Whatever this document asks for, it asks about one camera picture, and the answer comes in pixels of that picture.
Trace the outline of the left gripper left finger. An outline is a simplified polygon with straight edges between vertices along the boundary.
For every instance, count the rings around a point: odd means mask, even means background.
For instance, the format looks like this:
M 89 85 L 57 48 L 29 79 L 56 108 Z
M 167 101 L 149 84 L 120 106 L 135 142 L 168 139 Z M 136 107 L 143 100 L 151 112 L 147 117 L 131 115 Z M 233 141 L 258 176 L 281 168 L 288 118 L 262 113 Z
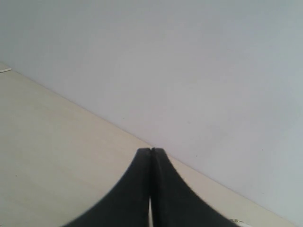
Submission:
M 148 227 L 151 150 L 137 150 L 116 185 L 66 227 Z

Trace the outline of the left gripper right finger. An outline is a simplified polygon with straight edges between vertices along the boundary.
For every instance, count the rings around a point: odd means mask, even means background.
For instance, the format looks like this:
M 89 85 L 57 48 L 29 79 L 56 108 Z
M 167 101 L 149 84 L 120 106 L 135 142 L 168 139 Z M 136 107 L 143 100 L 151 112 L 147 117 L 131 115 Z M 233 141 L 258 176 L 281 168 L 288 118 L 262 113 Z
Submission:
M 151 149 L 151 211 L 155 227 L 235 227 L 178 174 L 162 148 Z

